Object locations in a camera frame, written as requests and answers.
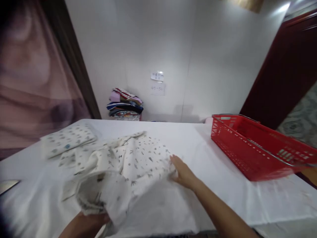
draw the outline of paper sign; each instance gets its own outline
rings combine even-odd
[[[165,95],[165,83],[153,82],[151,86],[151,95]]]
[[[151,73],[151,79],[164,81],[164,73],[162,71],[153,72]]]

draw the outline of metal basket handle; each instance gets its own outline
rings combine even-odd
[[[242,115],[242,114],[230,114],[230,113],[229,113],[229,114],[225,114],[225,113],[222,113],[222,114],[216,114],[216,115],[243,116],[243,117],[248,118],[248,119],[250,119],[250,120],[252,120],[252,121],[255,121],[255,122],[257,122],[257,123],[260,123],[259,121],[253,120],[252,118],[247,117],[247,116],[244,116],[244,115]],[[218,119],[217,117],[215,117],[215,114],[212,115],[212,117],[215,118],[217,121],[220,121],[221,123],[224,123],[222,120],[220,120],[220,119]],[[285,162],[284,160],[280,159],[279,157],[273,155],[271,152],[267,151],[267,150],[264,149],[263,147],[257,145],[257,144],[254,143],[252,140],[250,140],[250,139],[248,139],[248,138],[247,138],[247,140],[248,140],[249,142],[251,142],[252,144],[254,144],[255,146],[257,146],[258,148],[264,150],[267,154],[271,155],[271,156],[274,157],[275,159],[277,159],[277,160],[279,160],[279,161],[281,161],[281,162],[283,162],[284,164],[287,164],[287,165],[289,165],[289,166],[292,166],[292,167],[301,167],[301,166],[305,166],[305,167],[317,167],[317,164],[308,164],[308,163],[305,163],[305,164],[300,164],[300,163],[290,164],[290,163],[287,163],[287,162]]]
[[[259,121],[256,121],[256,120],[254,120],[254,119],[252,119],[252,118],[250,118],[250,117],[247,117],[247,116],[245,116],[245,115],[242,115],[242,114],[221,113],[221,114],[216,114],[216,115],[243,116],[243,117],[248,118],[248,119],[250,119],[250,120],[252,120],[252,121],[254,121],[254,122],[256,122],[256,123],[260,123]]]

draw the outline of dark red door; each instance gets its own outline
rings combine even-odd
[[[276,129],[317,80],[317,12],[284,22],[241,114]]]

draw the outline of stack of clothes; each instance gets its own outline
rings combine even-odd
[[[109,116],[116,120],[139,121],[143,111],[143,102],[137,96],[126,90],[114,88],[107,105]]]

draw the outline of red basket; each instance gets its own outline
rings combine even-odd
[[[212,115],[211,139],[250,181],[317,166],[317,150],[243,115]]]

